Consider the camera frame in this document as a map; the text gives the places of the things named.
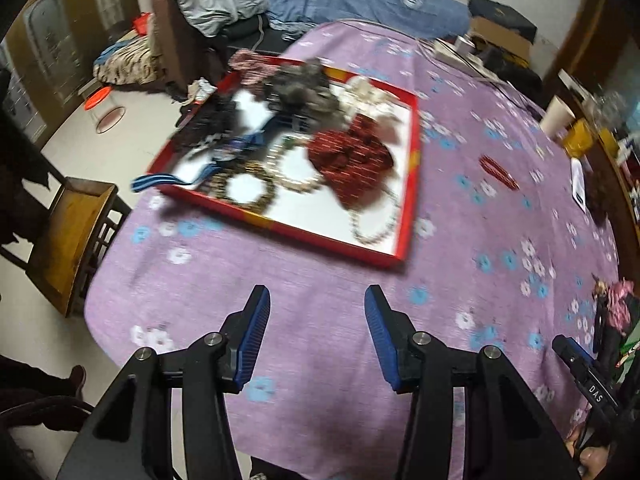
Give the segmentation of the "operator right hand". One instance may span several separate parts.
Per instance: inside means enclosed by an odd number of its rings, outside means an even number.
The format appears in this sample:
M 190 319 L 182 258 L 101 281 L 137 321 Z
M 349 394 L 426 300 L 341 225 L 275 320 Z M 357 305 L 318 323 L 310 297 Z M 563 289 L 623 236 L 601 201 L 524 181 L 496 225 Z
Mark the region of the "operator right hand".
M 577 457 L 582 466 L 582 478 L 584 480 L 620 478 L 618 470 L 611 467 L 617 452 L 616 442 L 608 446 L 587 446 L 582 452 L 578 451 L 577 443 L 584 427 L 583 422 L 576 425 L 564 441 L 570 456 Z

